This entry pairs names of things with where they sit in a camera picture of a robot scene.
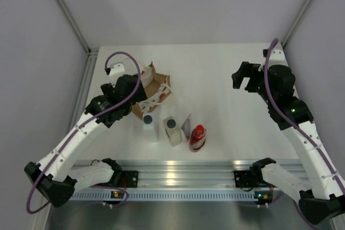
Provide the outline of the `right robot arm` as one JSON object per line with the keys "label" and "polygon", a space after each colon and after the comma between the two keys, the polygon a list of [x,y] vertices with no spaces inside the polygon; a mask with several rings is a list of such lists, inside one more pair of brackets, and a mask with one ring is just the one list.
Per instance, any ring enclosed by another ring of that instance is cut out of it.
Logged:
{"label": "right robot arm", "polygon": [[285,65],[269,69],[242,62],[231,76],[233,88],[249,81],[245,90],[265,101],[271,119],[298,155],[308,180],[283,169],[275,160],[264,158],[250,166],[251,185],[273,185],[292,198],[301,214],[312,225],[344,213],[344,179],[331,162],[305,102],[294,93],[295,76]]}

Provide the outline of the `clear bottle grey cap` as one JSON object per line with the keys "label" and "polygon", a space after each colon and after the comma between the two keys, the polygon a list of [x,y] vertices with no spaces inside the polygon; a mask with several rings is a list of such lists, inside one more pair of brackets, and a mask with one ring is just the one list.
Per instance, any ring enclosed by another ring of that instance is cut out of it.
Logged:
{"label": "clear bottle grey cap", "polygon": [[171,146],[178,146],[182,142],[182,133],[176,120],[172,116],[167,117],[163,120],[163,126]]}

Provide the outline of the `white bottle grey cap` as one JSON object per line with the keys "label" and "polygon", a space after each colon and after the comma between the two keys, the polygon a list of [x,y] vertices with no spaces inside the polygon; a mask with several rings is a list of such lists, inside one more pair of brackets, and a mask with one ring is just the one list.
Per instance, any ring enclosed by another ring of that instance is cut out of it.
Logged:
{"label": "white bottle grey cap", "polygon": [[155,121],[151,113],[144,113],[142,116],[143,121],[143,134],[145,139],[150,143],[158,142],[158,133]]}

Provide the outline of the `red shampoo bottle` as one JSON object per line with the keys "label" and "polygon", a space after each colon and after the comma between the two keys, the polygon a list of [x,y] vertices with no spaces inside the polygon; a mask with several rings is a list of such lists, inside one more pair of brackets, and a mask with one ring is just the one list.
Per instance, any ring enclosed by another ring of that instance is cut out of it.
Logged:
{"label": "red shampoo bottle", "polygon": [[191,133],[189,140],[189,149],[192,152],[198,152],[204,147],[206,142],[206,129],[201,125],[197,125]]}

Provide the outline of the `clear plastic tube pack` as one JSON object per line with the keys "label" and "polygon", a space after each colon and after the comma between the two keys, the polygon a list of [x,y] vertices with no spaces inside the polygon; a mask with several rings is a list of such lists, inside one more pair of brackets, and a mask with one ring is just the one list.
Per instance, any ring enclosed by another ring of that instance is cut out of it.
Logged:
{"label": "clear plastic tube pack", "polygon": [[187,141],[190,140],[191,137],[191,114],[185,119],[181,126],[181,130],[186,138]]}

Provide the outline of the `burlap watermelon canvas bag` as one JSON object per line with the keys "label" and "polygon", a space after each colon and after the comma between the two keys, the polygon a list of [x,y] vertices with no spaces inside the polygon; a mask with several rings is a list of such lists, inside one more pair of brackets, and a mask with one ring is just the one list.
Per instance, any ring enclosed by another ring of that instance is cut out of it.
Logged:
{"label": "burlap watermelon canvas bag", "polygon": [[151,62],[147,66],[139,63],[141,70],[141,82],[147,98],[132,106],[132,113],[139,119],[142,119],[145,113],[152,112],[158,106],[168,104],[172,98],[167,100],[168,96],[173,94],[170,84],[170,76],[158,73]]}

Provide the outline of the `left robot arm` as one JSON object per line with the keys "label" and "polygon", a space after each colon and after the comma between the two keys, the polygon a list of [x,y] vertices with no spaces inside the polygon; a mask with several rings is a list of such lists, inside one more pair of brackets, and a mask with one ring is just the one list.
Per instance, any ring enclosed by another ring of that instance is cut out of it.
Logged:
{"label": "left robot arm", "polygon": [[122,168],[113,159],[74,170],[81,154],[116,121],[132,111],[132,106],[147,98],[140,76],[124,74],[115,85],[101,86],[102,94],[90,101],[79,121],[66,137],[44,158],[29,162],[24,172],[53,207],[69,201],[75,192],[101,185],[115,187],[121,183]]}

